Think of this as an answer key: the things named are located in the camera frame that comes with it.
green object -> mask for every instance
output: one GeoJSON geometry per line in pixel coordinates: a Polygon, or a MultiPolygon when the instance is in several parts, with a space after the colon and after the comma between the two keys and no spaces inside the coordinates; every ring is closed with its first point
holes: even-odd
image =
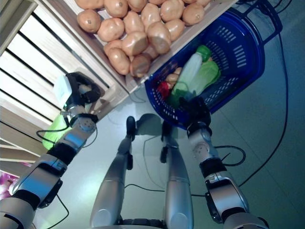
{"type": "Polygon", "coordinates": [[[214,61],[204,62],[190,82],[183,82],[179,78],[168,98],[168,103],[177,108],[180,97],[189,101],[199,96],[205,88],[215,83],[220,75],[219,67],[214,61]]]}
{"type": "Polygon", "coordinates": [[[197,50],[196,53],[199,53],[202,57],[202,62],[207,62],[208,59],[211,57],[212,52],[211,50],[209,50],[208,47],[206,47],[205,45],[200,45],[197,50]]]}
{"type": "Polygon", "coordinates": [[[200,87],[199,81],[197,79],[197,73],[199,72],[202,63],[208,61],[211,57],[212,52],[205,45],[200,45],[196,53],[193,54],[188,62],[184,65],[183,70],[179,76],[179,79],[172,90],[170,97],[168,98],[168,103],[173,107],[177,108],[179,106],[179,98],[191,98],[193,94],[193,83],[196,87],[200,87]]]}
{"type": "Polygon", "coordinates": [[[205,88],[215,83],[220,75],[219,67],[214,61],[204,62],[194,80],[189,85],[191,91],[187,93],[185,99],[191,100],[196,96],[199,96],[205,88]]]}
{"type": "Polygon", "coordinates": [[[193,54],[184,65],[182,72],[179,75],[179,79],[169,97],[169,103],[173,107],[178,107],[179,98],[185,97],[186,93],[189,91],[189,84],[193,81],[194,77],[199,71],[203,62],[203,56],[205,58],[207,56],[205,47],[206,46],[204,45],[199,46],[197,52],[193,54]]]}
{"type": "MultiPolygon", "coordinates": [[[[49,127],[48,130],[61,130],[66,128],[66,122],[63,119],[63,116],[61,114],[59,114],[53,121],[53,123],[51,124],[51,126],[49,127]]],[[[56,132],[46,132],[44,134],[44,138],[52,141],[52,142],[57,142],[64,133],[66,133],[67,131],[69,131],[71,128],[67,128],[66,130],[63,131],[56,131],[56,132]]],[[[53,143],[48,142],[46,140],[42,140],[42,145],[46,148],[46,149],[51,149],[53,147],[53,143]]]]}

potato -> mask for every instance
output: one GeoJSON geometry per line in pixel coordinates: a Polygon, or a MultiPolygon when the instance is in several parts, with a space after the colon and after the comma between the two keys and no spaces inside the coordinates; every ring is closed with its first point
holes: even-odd
{"type": "Polygon", "coordinates": [[[186,26],[195,25],[203,20],[204,8],[198,3],[192,3],[185,7],[182,19],[186,26]]]}
{"type": "Polygon", "coordinates": [[[159,56],[159,54],[151,44],[147,46],[147,48],[143,51],[143,54],[147,54],[151,58],[151,61],[153,61],[159,56]]]}
{"type": "Polygon", "coordinates": [[[105,9],[114,18],[123,18],[128,11],[127,0],[105,0],[105,9]]]}
{"type": "Polygon", "coordinates": [[[164,22],[172,21],[181,18],[183,9],[182,0],[167,0],[161,6],[160,15],[164,22]]]}
{"type": "Polygon", "coordinates": [[[127,34],[135,31],[144,32],[144,24],[136,12],[129,11],[124,18],[125,31],[127,34]]]}
{"type": "Polygon", "coordinates": [[[149,3],[151,4],[155,4],[155,5],[161,5],[163,2],[165,2],[166,0],[148,0],[149,3]]]}
{"type": "Polygon", "coordinates": [[[132,32],[122,41],[122,49],[128,56],[142,53],[148,46],[146,33],[132,32]]]}
{"type": "Polygon", "coordinates": [[[94,10],[104,7],[104,0],[75,0],[75,2],[84,10],[94,10]]]}
{"type": "Polygon", "coordinates": [[[187,4],[191,4],[191,3],[196,2],[197,0],[183,0],[183,1],[187,4]]]}
{"type": "Polygon", "coordinates": [[[172,73],[166,77],[165,81],[168,82],[169,84],[176,84],[176,82],[178,81],[178,78],[179,78],[179,75],[172,73]]]}
{"type": "Polygon", "coordinates": [[[130,64],[130,73],[134,77],[143,77],[148,72],[151,59],[147,54],[140,54],[134,57],[130,64]]]}
{"type": "Polygon", "coordinates": [[[109,42],[104,46],[104,52],[108,56],[109,55],[109,50],[112,48],[119,48],[122,49],[122,41],[121,40],[114,40],[112,42],[109,42]]]}
{"type": "Polygon", "coordinates": [[[97,32],[101,25],[101,18],[94,10],[84,10],[77,15],[77,22],[86,32],[97,32]]]}
{"type": "Polygon", "coordinates": [[[159,8],[154,4],[148,3],[141,12],[141,20],[144,24],[145,31],[147,31],[151,24],[161,21],[159,8]]]}
{"type": "Polygon", "coordinates": [[[149,43],[155,48],[157,53],[165,54],[171,48],[171,34],[162,22],[151,24],[147,30],[149,43]]]}
{"type": "Polygon", "coordinates": [[[109,18],[101,22],[97,35],[104,42],[119,39],[124,34],[124,23],[119,18],[109,18]]]}
{"type": "Polygon", "coordinates": [[[147,4],[147,0],[127,0],[130,9],[134,12],[141,12],[147,4]]]}
{"type": "Polygon", "coordinates": [[[108,58],[114,69],[122,75],[127,75],[130,69],[130,60],[126,54],[118,48],[112,48],[108,52],[108,58]]]}
{"type": "Polygon", "coordinates": [[[180,19],[169,21],[165,26],[171,34],[171,41],[177,40],[184,31],[184,22],[180,19]]]}
{"type": "Polygon", "coordinates": [[[211,0],[197,0],[197,3],[202,5],[203,7],[206,7],[211,0]]]}
{"type": "Polygon", "coordinates": [[[180,75],[181,71],[182,71],[182,67],[179,67],[179,68],[176,68],[176,70],[173,73],[180,75]]]}

pink object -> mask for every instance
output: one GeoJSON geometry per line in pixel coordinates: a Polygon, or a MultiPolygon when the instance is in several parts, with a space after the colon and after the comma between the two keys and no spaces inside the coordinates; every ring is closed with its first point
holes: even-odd
{"type": "Polygon", "coordinates": [[[0,199],[4,199],[12,195],[12,189],[17,180],[18,178],[15,176],[0,172],[0,199]]]}

wooden crate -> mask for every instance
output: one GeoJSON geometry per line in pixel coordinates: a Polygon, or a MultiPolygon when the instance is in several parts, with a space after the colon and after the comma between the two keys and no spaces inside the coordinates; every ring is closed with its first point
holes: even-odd
{"type": "MultiPolygon", "coordinates": [[[[36,2],[50,12],[50,15],[56,17],[63,27],[67,28],[71,34],[79,39],[90,50],[92,55],[107,69],[108,72],[128,91],[133,92],[138,85],[142,84],[152,73],[162,66],[175,55],[183,46],[191,41],[196,35],[211,24],[217,17],[224,13],[237,0],[212,0],[206,6],[206,14],[203,21],[200,23],[187,27],[183,35],[172,43],[171,51],[165,55],[158,57],[151,65],[146,77],[141,79],[134,79],[130,75],[119,75],[110,65],[110,62],[103,52],[104,42],[102,42],[96,35],[84,32],[77,24],[76,15],[83,9],[77,6],[74,0],[36,0],[36,2]]],[[[109,18],[106,10],[99,11],[99,14],[104,18],[109,18]]]]}
{"type": "Polygon", "coordinates": [[[128,93],[34,1],[3,0],[0,12],[0,169],[19,176],[24,168],[19,162],[33,163],[47,151],[36,131],[48,129],[60,114],[52,91],[59,76],[80,71],[105,91],[89,110],[99,119],[128,93]]]}

red item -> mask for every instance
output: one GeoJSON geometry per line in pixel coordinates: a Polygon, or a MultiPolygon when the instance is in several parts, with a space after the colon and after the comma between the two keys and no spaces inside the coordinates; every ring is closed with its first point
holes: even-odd
{"type": "Polygon", "coordinates": [[[163,81],[159,84],[157,91],[160,92],[164,100],[167,99],[167,97],[171,94],[170,85],[166,81],[163,81]]]}

